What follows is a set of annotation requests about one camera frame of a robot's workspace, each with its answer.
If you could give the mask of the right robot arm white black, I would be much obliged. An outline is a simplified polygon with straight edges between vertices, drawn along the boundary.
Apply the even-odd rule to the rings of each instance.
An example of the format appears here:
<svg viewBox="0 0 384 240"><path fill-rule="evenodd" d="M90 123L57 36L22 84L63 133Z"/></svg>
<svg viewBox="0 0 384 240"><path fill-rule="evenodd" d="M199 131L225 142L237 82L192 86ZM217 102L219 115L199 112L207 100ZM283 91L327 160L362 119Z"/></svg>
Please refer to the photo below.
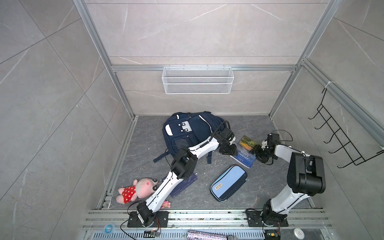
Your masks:
<svg viewBox="0 0 384 240"><path fill-rule="evenodd" d="M276 197L264 204L261 219L267 226L282 223L299 202L322 194L326 189L323 158L283 145L279 138L279 134L269 134L262 144L250 150L261 163L278 159L289 163L287 185Z"/></svg>

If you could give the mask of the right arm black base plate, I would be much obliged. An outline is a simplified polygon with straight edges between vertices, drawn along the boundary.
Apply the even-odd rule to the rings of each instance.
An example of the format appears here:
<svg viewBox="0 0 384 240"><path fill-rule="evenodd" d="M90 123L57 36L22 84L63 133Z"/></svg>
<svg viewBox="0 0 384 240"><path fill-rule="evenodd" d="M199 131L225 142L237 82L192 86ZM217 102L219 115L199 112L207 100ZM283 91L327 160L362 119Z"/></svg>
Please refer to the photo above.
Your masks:
<svg viewBox="0 0 384 240"><path fill-rule="evenodd" d="M245 210L249 227L288 227L287 216L275 212L263 212L255 209Z"/></svg>

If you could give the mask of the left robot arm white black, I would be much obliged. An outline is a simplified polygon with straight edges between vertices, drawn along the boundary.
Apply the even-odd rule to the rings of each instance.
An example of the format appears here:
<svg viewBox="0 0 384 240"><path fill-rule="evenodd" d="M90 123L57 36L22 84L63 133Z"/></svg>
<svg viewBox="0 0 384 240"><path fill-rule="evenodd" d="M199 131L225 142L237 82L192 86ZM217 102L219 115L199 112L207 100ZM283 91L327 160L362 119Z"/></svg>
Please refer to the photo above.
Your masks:
<svg viewBox="0 0 384 240"><path fill-rule="evenodd" d="M171 164L165 181L145 202L137 206L137 215L141 225L148 227L153 223L156 212L161 209L166 198L179 183L192 175L201 157L216 149L219 149L222 155L234 156L237 153L235 139L232 130L225 128L222 131L215 131L196 146L181 148Z"/></svg>

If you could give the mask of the Animal Farm paperback book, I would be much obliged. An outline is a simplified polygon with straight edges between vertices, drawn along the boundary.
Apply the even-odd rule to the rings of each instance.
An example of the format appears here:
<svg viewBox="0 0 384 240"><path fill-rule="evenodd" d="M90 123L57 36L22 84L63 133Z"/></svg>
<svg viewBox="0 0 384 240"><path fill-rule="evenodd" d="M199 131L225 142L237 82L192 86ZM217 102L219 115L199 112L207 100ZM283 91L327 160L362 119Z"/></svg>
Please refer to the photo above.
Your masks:
<svg viewBox="0 0 384 240"><path fill-rule="evenodd" d="M231 158L236 160L244 167L250 169L256 161L256 156L251 153L251 150L257 145L258 143L256 141L250 139L247 136L243 136L236 144L238 155L231 156Z"/></svg>

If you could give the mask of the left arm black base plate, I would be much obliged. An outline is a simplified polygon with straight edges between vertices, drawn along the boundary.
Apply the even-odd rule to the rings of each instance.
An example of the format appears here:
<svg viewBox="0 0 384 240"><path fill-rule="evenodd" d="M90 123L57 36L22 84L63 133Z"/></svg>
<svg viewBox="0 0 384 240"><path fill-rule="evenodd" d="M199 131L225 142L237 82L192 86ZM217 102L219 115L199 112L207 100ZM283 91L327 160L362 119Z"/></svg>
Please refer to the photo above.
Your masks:
<svg viewBox="0 0 384 240"><path fill-rule="evenodd" d="M169 212L159 211L149 214L146 218L140 217L137 211L132 211L128 218L128 228L154 227L166 228L169 221Z"/></svg>

